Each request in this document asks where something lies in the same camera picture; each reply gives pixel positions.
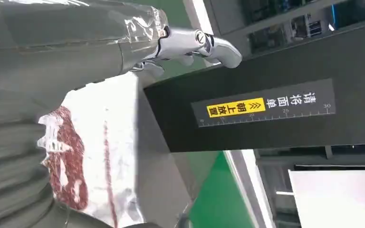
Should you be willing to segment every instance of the white plastic bag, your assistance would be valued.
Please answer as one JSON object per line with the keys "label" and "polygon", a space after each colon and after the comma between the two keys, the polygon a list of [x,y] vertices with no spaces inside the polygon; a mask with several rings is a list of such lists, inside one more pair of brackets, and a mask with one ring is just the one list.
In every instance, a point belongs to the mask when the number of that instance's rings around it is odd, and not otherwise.
{"label": "white plastic bag", "polygon": [[116,228],[144,222],[135,193],[137,83],[127,73],[88,84],[39,120],[56,198]]}

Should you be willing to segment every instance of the black panel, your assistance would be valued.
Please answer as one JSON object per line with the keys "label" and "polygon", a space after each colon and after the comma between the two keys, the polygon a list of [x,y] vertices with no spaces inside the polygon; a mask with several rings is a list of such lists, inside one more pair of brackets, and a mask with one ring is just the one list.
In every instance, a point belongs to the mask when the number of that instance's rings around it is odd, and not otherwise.
{"label": "black panel", "polygon": [[[336,114],[199,128],[191,103],[332,78]],[[145,90],[172,152],[365,144],[365,26]]]}

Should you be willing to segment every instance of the ruler scale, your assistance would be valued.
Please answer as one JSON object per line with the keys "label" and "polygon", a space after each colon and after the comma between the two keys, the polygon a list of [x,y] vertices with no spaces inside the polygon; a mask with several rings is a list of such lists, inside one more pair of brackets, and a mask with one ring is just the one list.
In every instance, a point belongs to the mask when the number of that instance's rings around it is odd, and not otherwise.
{"label": "ruler scale", "polygon": [[192,109],[199,127],[336,113],[331,79],[199,101]]}

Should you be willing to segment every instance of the yellow label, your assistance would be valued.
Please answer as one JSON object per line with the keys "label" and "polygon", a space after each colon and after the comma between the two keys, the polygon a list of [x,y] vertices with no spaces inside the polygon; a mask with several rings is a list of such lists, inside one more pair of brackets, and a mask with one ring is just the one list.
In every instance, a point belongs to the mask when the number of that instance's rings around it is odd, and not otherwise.
{"label": "yellow label", "polygon": [[209,117],[222,117],[265,111],[264,98],[255,98],[243,101],[234,101],[224,104],[214,104],[206,107]]}

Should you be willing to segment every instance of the white panel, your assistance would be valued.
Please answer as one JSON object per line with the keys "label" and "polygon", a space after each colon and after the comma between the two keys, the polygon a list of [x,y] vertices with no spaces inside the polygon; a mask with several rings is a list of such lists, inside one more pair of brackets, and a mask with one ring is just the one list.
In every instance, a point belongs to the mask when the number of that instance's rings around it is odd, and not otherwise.
{"label": "white panel", "polygon": [[302,228],[365,227],[365,171],[289,171]]}

